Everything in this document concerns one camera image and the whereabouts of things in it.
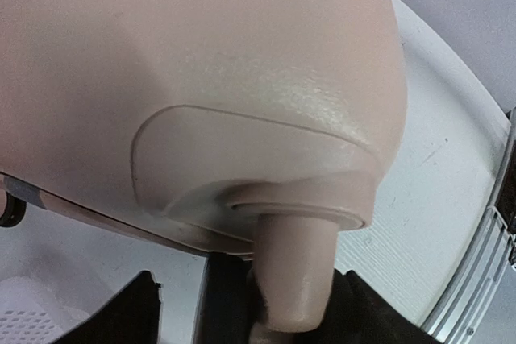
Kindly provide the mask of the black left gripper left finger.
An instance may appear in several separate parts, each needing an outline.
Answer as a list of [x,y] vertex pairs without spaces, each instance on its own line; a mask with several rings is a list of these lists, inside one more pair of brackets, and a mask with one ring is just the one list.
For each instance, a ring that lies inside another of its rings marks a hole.
[[141,271],[91,318],[62,335],[56,344],[157,343],[160,332],[160,284]]

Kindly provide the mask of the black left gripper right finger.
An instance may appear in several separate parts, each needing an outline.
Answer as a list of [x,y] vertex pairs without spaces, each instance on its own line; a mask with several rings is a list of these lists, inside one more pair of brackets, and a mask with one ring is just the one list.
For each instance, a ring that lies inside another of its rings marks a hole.
[[335,271],[322,321],[323,343],[434,343],[354,271]]

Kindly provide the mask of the pink hard-shell suitcase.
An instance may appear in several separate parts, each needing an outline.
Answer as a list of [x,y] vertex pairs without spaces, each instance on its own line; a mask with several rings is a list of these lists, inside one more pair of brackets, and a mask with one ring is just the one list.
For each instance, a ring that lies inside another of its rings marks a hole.
[[206,313],[308,332],[406,99],[392,0],[1,0],[1,222],[33,204],[250,259]]

